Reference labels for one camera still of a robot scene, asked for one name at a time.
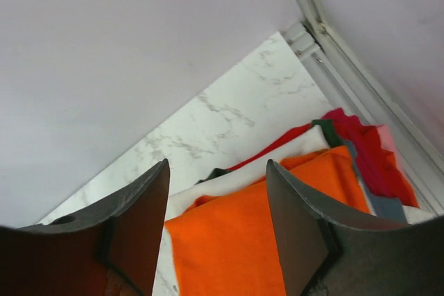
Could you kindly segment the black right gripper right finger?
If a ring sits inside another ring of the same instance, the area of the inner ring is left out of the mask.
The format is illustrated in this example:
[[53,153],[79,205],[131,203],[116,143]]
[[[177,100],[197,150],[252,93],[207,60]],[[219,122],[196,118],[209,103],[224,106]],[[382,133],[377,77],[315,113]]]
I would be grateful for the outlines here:
[[266,187],[288,295],[442,295],[443,218],[365,214],[269,161]]

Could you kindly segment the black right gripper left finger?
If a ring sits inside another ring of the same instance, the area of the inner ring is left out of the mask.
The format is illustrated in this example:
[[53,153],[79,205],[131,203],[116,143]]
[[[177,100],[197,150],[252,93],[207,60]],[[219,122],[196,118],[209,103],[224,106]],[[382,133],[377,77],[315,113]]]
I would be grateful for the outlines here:
[[48,225],[1,227],[2,295],[151,295],[168,160]]

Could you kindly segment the orange t shirt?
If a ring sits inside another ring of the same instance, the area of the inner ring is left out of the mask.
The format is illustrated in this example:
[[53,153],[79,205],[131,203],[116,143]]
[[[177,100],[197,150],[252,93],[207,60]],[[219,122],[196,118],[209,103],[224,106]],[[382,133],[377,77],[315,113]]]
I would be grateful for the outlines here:
[[[346,146],[280,163],[305,184],[369,211]],[[230,195],[204,195],[165,227],[180,295],[285,294],[264,178]]]

